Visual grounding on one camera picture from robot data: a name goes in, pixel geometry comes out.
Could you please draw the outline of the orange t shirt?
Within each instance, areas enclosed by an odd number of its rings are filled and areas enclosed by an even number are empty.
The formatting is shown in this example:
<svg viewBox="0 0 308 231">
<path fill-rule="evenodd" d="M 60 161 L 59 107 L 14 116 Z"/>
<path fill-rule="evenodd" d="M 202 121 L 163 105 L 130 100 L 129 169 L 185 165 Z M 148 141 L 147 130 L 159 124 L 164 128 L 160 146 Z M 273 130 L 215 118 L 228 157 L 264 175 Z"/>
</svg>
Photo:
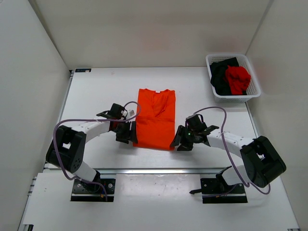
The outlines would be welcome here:
<svg viewBox="0 0 308 231">
<path fill-rule="evenodd" d="M 141 112 L 136 117 L 134 147 L 172 151 L 175 136 L 176 92 L 139 89 Z"/>
</svg>

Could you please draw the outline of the black t shirt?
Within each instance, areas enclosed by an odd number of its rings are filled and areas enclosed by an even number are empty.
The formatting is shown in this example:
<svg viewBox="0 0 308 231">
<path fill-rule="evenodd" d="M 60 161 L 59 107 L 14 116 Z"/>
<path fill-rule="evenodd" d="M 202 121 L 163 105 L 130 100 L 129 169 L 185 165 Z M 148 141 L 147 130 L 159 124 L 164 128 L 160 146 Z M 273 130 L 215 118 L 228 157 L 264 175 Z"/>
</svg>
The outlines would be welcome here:
<svg viewBox="0 0 308 231">
<path fill-rule="evenodd" d="M 215 88 L 218 95 L 231 96 L 231 90 L 228 83 L 225 81 L 225 71 L 228 66 L 239 66 L 236 58 L 226 59 L 220 62 L 214 62 L 210 65 L 210 71 L 212 74 L 211 84 Z"/>
</svg>

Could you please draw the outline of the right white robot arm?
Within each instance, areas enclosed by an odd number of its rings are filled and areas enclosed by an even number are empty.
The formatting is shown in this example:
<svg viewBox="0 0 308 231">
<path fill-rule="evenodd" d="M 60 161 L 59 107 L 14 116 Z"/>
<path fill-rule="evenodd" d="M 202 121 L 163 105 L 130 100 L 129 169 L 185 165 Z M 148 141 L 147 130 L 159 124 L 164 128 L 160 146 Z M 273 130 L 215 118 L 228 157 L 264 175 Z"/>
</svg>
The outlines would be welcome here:
<svg viewBox="0 0 308 231">
<path fill-rule="evenodd" d="M 199 114 L 186 118 L 185 125 L 178 127 L 170 147 L 191 151 L 197 143 L 220 148 L 242 159 L 242 165 L 231 165 L 216 175 L 216 187 L 224 193 L 240 183 L 265 188 L 286 171 L 285 162 L 267 137 L 245 138 L 223 132 L 218 126 L 208 127 Z"/>
</svg>

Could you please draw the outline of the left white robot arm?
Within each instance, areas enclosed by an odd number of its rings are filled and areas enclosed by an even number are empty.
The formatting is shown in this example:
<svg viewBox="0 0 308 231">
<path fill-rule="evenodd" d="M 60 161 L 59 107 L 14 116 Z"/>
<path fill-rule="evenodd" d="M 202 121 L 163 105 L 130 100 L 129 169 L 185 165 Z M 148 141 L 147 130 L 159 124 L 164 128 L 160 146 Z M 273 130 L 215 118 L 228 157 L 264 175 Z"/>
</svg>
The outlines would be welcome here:
<svg viewBox="0 0 308 231">
<path fill-rule="evenodd" d="M 140 114 L 125 106 L 112 104 L 111 109 L 98 113 L 93 119 L 66 119 L 54 128 L 46 153 L 46 162 L 59 167 L 69 180 L 78 179 L 91 193 L 101 187 L 99 173 L 83 161 L 86 144 L 108 132 L 122 143 L 137 143 L 135 118 Z"/>
</svg>

